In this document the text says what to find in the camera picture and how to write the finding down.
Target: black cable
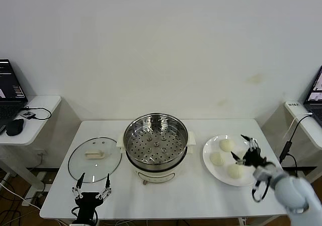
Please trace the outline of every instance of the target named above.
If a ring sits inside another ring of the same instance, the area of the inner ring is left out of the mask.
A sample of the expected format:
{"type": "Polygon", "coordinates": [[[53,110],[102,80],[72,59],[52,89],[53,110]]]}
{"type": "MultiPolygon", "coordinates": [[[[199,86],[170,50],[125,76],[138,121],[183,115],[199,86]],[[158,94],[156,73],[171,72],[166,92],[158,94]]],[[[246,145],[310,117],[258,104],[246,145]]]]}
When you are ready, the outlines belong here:
{"type": "MultiPolygon", "coordinates": [[[[7,182],[8,183],[8,185],[12,188],[12,190],[13,190],[13,192],[14,193],[16,193],[15,192],[15,189],[14,189],[14,187],[9,183],[9,182],[7,182]]],[[[12,207],[13,207],[13,205],[14,205],[14,201],[12,201],[12,203],[11,203],[11,205],[10,205],[10,208],[9,208],[9,210],[11,210],[12,209],[12,207]]],[[[4,216],[4,218],[1,220],[1,222],[0,222],[0,224],[2,224],[4,221],[5,221],[5,219],[6,219],[6,217],[8,216],[8,214],[9,214],[9,211],[8,210],[5,210],[5,211],[2,211],[1,213],[0,213],[0,215],[1,214],[3,214],[4,212],[7,212],[6,214],[5,214],[5,216],[4,216]]]]}
{"type": "Polygon", "coordinates": [[[310,115],[306,115],[306,116],[304,116],[303,118],[301,118],[301,119],[298,121],[298,123],[297,123],[297,125],[296,125],[296,127],[295,127],[295,129],[294,129],[294,131],[293,131],[293,134],[292,134],[292,136],[291,136],[291,138],[290,138],[290,140],[289,140],[289,141],[287,141],[287,142],[285,143],[284,147],[283,147],[283,151],[281,152],[280,157],[279,157],[279,161],[280,161],[280,163],[282,163],[282,161],[285,159],[285,157],[287,156],[287,154],[289,153],[289,151],[290,151],[290,149],[291,149],[291,146],[292,146],[292,139],[293,139],[293,137],[294,137],[294,135],[295,135],[295,132],[296,132],[296,130],[297,130],[297,128],[298,128],[298,126],[300,125],[301,121],[302,121],[303,119],[307,118],[307,117],[313,117],[313,115],[311,115],[311,114],[310,114],[310,115]]]}
{"type": "Polygon", "coordinates": [[[74,212],[76,209],[79,209],[79,207],[77,206],[77,207],[74,207],[72,210],[71,210],[71,213],[73,214],[73,215],[75,215],[76,217],[78,217],[78,215],[74,212]]]}
{"type": "MultiPolygon", "coordinates": [[[[261,183],[261,181],[257,181],[257,182],[256,182],[256,184],[255,184],[255,188],[258,188],[258,187],[259,187],[259,185],[260,185],[260,183],[261,183]]],[[[260,198],[260,199],[256,199],[256,198],[255,198],[255,192],[256,192],[256,189],[253,189],[253,190],[252,190],[252,197],[253,197],[253,200],[254,200],[255,202],[261,202],[261,201],[266,197],[266,194],[267,194],[267,192],[268,192],[268,188],[270,187],[270,184],[271,184],[271,178],[269,178],[269,179],[267,180],[267,185],[266,185],[265,192],[264,192],[264,194],[263,194],[262,198],[260,198]]]]}
{"type": "Polygon", "coordinates": [[[25,108],[21,108],[20,110],[35,110],[35,109],[43,109],[46,110],[49,113],[49,117],[47,118],[37,118],[36,115],[31,116],[28,119],[38,119],[38,120],[46,120],[46,119],[50,119],[51,118],[51,112],[48,109],[45,109],[43,107],[38,107],[38,108],[29,108],[29,106],[25,107],[25,108]]]}
{"type": "Polygon", "coordinates": [[[293,131],[293,134],[292,134],[292,136],[291,136],[291,138],[290,138],[290,140],[289,140],[289,142],[292,142],[292,139],[293,139],[293,136],[294,136],[294,134],[295,134],[295,132],[296,132],[296,129],[298,128],[298,126],[300,125],[300,123],[301,123],[301,121],[303,120],[303,119],[305,119],[305,118],[307,118],[307,117],[312,117],[313,115],[306,115],[306,116],[304,116],[303,118],[301,118],[299,121],[298,121],[298,123],[297,123],[297,125],[296,125],[296,127],[295,127],[295,129],[294,129],[294,131],[293,131]]]}
{"type": "MultiPolygon", "coordinates": [[[[27,194],[27,192],[29,191],[29,189],[30,189],[30,187],[28,187],[28,189],[24,192],[24,194],[22,195],[22,197],[23,198],[25,198],[25,196],[26,196],[26,194],[27,194]]],[[[16,209],[14,210],[14,213],[13,213],[13,215],[12,215],[12,217],[11,217],[11,222],[10,222],[10,224],[9,224],[9,226],[11,226],[11,224],[13,223],[13,221],[15,220],[14,219],[14,216],[15,216],[15,213],[17,212],[19,215],[21,215],[21,212],[18,210],[18,207],[20,206],[20,202],[18,202],[18,204],[17,204],[17,207],[16,207],[16,209]]],[[[21,220],[21,218],[18,218],[18,225],[20,226],[20,220],[21,220]]]]}
{"type": "MultiPolygon", "coordinates": [[[[0,181],[1,180],[3,180],[3,181],[5,181],[6,183],[8,183],[9,184],[9,186],[11,186],[11,188],[13,189],[13,191],[14,191],[14,193],[16,193],[15,192],[15,190],[14,190],[14,187],[8,182],[8,181],[6,181],[5,179],[0,179],[0,181]]],[[[44,183],[44,188],[42,189],[42,191],[40,192],[40,193],[43,193],[44,191],[45,191],[45,187],[46,187],[46,185],[45,185],[45,183],[44,183]]],[[[5,200],[8,200],[8,201],[12,201],[12,202],[15,202],[15,201],[21,201],[22,199],[14,199],[14,200],[12,200],[12,199],[9,199],[9,198],[6,198],[6,197],[4,197],[4,196],[2,196],[2,195],[0,195],[0,197],[1,198],[3,198],[3,199],[5,199],[5,200]]],[[[36,198],[36,197],[38,197],[38,196],[35,196],[35,197],[28,197],[28,198],[25,198],[26,200],[27,199],[32,199],[32,198],[36,198]]]]}
{"type": "Polygon", "coordinates": [[[188,226],[190,226],[190,224],[188,224],[188,222],[187,222],[185,219],[183,219],[183,221],[184,221],[188,226]]]}
{"type": "Polygon", "coordinates": [[[96,209],[94,210],[94,213],[95,213],[95,225],[97,225],[97,222],[99,221],[99,216],[97,215],[97,212],[96,212],[96,209]]]}
{"type": "Polygon", "coordinates": [[[295,173],[296,173],[296,177],[298,177],[298,175],[297,175],[297,163],[296,163],[296,159],[295,159],[295,157],[294,157],[294,156],[292,156],[290,153],[287,153],[287,156],[290,156],[290,157],[292,157],[292,158],[293,158],[293,160],[294,160],[294,162],[295,162],[295,173]]]}

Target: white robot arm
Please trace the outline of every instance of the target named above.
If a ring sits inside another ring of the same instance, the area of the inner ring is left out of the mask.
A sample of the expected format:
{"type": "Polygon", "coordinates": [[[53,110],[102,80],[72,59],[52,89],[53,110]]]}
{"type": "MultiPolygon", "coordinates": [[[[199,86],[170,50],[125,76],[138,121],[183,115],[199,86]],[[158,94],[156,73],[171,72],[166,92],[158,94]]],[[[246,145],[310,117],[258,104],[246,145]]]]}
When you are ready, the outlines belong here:
{"type": "Polygon", "coordinates": [[[275,191],[277,201],[285,207],[292,226],[322,225],[322,205],[311,185],[305,179],[290,176],[282,168],[267,162],[260,156],[257,141],[247,136],[243,138],[249,141],[249,150],[243,159],[234,153],[232,156],[237,164],[256,168],[253,173],[257,180],[252,191],[254,200],[260,202],[263,199],[257,200],[255,192],[259,184],[265,182],[275,191]]]}

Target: pot handle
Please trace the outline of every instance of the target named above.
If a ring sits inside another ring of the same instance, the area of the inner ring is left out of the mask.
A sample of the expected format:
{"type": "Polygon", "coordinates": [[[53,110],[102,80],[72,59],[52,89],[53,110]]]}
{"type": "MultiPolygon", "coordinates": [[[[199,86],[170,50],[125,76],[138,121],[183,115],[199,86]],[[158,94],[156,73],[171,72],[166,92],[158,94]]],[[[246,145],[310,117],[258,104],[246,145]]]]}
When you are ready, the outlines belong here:
{"type": "Polygon", "coordinates": [[[116,142],[116,147],[119,147],[121,150],[121,153],[125,153],[125,147],[123,143],[123,135],[121,134],[116,142]]]}
{"type": "Polygon", "coordinates": [[[195,133],[192,131],[189,131],[188,132],[188,143],[187,143],[188,151],[187,151],[187,153],[193,154],[193,145],[196,145],[195,133]]]}

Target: steamed bun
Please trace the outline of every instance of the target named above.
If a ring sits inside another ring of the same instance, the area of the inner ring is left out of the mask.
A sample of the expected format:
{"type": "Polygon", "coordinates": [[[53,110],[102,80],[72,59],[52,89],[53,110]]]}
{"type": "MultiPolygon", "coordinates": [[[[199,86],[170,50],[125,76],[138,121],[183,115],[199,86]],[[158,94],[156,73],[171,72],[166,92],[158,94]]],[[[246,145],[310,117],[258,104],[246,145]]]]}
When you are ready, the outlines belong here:
{"type": "Polygon", "coordinates": [[[222,139],[219,146],[224,152],[230,152],[234,148],[235,142],[232,139],[222,139]]]}
{"type": "Polygon", "coordinates": [[[215,166],[222,166],[225,162],[220,152],[211,153],[210,160],[215,166]]]}
{"type": "Polygon", "coordinates": [[[231,178],[234,178],[234,179],[241,178],[243,176],[243,173],[244,173],[243,166],[240,166],[240,165],[237,165],[237,164],[229,165],[227,171],[228,171],[228,175],[231,178]]]}

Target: computer mouse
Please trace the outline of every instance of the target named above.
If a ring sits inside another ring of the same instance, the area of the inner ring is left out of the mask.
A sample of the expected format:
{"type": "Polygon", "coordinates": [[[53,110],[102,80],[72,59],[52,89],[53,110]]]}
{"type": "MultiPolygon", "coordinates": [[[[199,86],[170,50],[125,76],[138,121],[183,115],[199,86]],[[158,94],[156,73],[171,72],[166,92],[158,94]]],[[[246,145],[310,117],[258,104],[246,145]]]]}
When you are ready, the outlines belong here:
{"type": "Polygon", "coordinates": [[[24,125],[24,119],[15,119],[6,125],[6,133],[9,136],[20,134],[24,125]]]}

